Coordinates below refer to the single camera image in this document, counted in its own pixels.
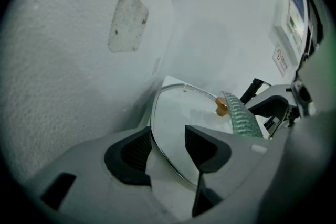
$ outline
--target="white surface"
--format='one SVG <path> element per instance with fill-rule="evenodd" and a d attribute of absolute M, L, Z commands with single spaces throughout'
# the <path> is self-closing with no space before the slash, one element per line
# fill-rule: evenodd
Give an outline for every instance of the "white surface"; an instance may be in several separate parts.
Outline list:
<path fill-rule="evenodd" d="M 80 142 L 139 123 L 174 13 L 171 0 L 141 0 L 149 17 L 139 49 L 113 54 L 117 2 L 13 0 L 8 7 L 0 30 L 0 144 L 20 182 Z"/>
<path fill-rule="evenodd" d="M 295 4 L 291 0 L 277 0 L 277 10 L 275 17 L 275 28 L 279 31 L 279 35 L 282 37 L 284 48 L 287 49 L 291 61 L 296 65 L 298 65 L 298 63 L 300 62 L 301 56 L 304 52 L 304 47 L 306 45 L 307 33 L 308 33 L 307 0 L 303 0 L 303 4 L 305 11 L 305 20 L 303 23 L 299 23 L 300 21 L 302 21 L 302 19 L 298 14 L 298 10 L 296 9 Z M 300 26 L 299 28 L 302 28 L 301 31 L 299 31 L 302 34 L 302 42 L 297 43 L 295 41 L 295 37 L 291 33 L 291 30 L 287 25 L 288 13 L 291 14 L 295 24 L 298 27 Z"/>
<path fill-rule="evenodd" d="M 241 97 L 254 78 L 270 84 L 292 81 L 290 65 L 282 78 L 272 56 L 276 0 L 172 0 L 176 24 L 161 76 L 171 75 L 219 95 Z"/>
<path fill-rule="evenodd" d="M 178 220 L 192 217 L 196 188 L 179 176 L 152 142 L 147 159 L 146 174 L 151 177 L 153 195 Z"/>

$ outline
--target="small hole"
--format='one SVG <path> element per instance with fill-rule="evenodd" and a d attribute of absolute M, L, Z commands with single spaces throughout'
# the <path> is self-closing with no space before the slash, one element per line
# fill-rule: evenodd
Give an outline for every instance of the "small hole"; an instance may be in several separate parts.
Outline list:
<path fill-rule="evenodd" d="M 310 95 L 309 95 L 306 87 L 302 87 L 300 89 L 300 96 L 301 96 L 302 100 L 304 100 L 305 102 L 308 102 L 310 100 Z"/>
<path fill-rule="evenodd" d="M 41 200 L 52 209 L 58 210 L 75 179 L 75 175 L 67 173 L 60 174 L 41 196 Z"/>

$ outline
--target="sign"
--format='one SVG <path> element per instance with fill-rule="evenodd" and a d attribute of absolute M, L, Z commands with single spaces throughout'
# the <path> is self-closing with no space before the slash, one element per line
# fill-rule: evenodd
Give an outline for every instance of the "sign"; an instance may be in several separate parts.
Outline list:
<path fill-rule="evenodd" d="M 277 64 L 278 69 L 280 70 L 281 75 L 284 77 L 286 74 L 286 70 L 288 68 L 288 60 L 283 52 L 283 48 L 278 43 L 275 48 L 275 52 L 273 54 L 273 60 Z"/>

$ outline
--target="black slot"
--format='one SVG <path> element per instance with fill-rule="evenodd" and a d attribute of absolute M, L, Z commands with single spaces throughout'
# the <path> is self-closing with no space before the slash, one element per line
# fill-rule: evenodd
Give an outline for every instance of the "black slot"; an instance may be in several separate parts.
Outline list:
<path fill-rule="evenodd" d="M 151 186 L 146 164 L 152 150 L 150 126 L 111 145 L 105 152 L 107 169 L 118 180 L 129 185 Z"/>
<path fill-rule="evenodd" d="M 52 209 L 58 210 L 75 179 L 75 175 L 67 173 L 60 174 L 41 196 L 41 200 Z"/>

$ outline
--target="orange object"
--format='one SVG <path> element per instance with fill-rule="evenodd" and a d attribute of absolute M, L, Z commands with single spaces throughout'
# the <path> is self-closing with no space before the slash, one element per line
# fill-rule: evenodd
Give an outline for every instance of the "orange object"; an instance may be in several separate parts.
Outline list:
<path fill-rule="evenodd" d="M 229 113 L 229 109 L 227 108 L 226 101 L 223 97 L 217 97 L 216 104 L 218 106 L 216 109 L 216 113 L 218 116 L 223 117 Z"/>

